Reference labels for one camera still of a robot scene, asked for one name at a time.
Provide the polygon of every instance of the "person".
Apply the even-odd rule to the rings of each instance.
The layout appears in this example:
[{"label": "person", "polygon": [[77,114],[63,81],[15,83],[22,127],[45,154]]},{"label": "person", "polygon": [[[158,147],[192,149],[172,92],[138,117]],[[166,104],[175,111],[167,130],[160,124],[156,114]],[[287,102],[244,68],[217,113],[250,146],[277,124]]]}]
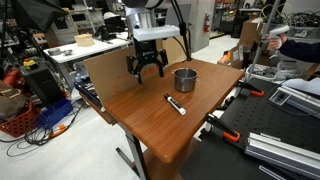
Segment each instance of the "person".
[{"label": "person", "polygon": [[[305,62],[320,63],[320,43],[302,43],[289,40],[286,35],[281,34],[282,46],[279,51],[286,56]],[[277,39],[270,39],[269,46],[276,48],[279,45]]]}]

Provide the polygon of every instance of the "hand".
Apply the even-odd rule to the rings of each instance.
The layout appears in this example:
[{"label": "hand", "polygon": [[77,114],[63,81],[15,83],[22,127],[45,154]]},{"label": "hand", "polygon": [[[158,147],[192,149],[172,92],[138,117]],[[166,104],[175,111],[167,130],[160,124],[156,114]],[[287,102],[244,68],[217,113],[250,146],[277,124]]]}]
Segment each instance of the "hand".
[{"label": "hand", "polygon": [[[288,40],[287,36],[284,35],[284,34],[280,34],[280,39],[281,39],[282,44],[285,43],[285,42]],[[278,41],[278,39],[270,39],[270,40],[269,40],[269,46],[270,46],[271,48],[273,48],[273,49],[275,49],[276,47],[278,47],[278,46],[279,46],[279,41]]]}]

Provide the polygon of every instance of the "white marker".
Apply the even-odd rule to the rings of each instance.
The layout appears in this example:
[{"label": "white marker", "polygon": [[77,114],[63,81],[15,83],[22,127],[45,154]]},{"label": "white marker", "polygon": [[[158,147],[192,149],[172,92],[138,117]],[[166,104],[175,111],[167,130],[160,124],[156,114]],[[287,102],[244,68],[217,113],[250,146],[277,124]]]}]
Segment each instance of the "white marker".
[{"label": "white marker", "polygon": [[179,113],[181,115],[185,115],[186,114],[186,110],[183,109],[174,99],[172,99],[172,97],[169,96],[169,94],[165,94],[164,98],[166,98],[166,100],[169,101],[169,103],[176,109],[179,111]]}]

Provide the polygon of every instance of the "fire extinguisher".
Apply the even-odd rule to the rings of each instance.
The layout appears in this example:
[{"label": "fire extinguisher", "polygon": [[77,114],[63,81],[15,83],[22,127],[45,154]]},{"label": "fire extinguisher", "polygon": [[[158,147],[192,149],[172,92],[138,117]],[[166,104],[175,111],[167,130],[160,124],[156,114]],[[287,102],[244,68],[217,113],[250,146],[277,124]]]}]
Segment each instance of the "fire extinguisher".
[{"label": "fire extinguisher", "polygon": [[210,32],[210,21],[211,21],[210,14],[208,12],[206,12],[206,15],[204,18],[203,32]]}]

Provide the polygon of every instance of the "gray floor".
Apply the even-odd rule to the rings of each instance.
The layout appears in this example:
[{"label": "gray floor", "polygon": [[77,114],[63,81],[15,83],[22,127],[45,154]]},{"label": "gray floor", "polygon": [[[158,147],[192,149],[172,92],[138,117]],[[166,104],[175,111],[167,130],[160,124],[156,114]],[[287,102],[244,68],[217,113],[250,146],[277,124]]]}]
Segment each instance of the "gray floor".
[{"label": "gray floor", "polygon": [[[216,38],[210,41],[208,47],[193,53],[192,57],[216,63],[224,51],[237,43],[238,39],[230,36]],[[60,122],[67,125],[71,118],[66,117]],[[0,139],[12,138],[0,131]],[[92,108],[81,110],[74,125],[66,133],[32,152],[8,157],[6,152],[11,145],[0,143],[0,179],[139,179],[115,151],[120,147],[133,159],[123,130],[117,125],[107,124]],[[24,147],[27,147],[26,143],[20,144],[19,148],[12,146],[9,154],[18,155],[36,148]]]}]

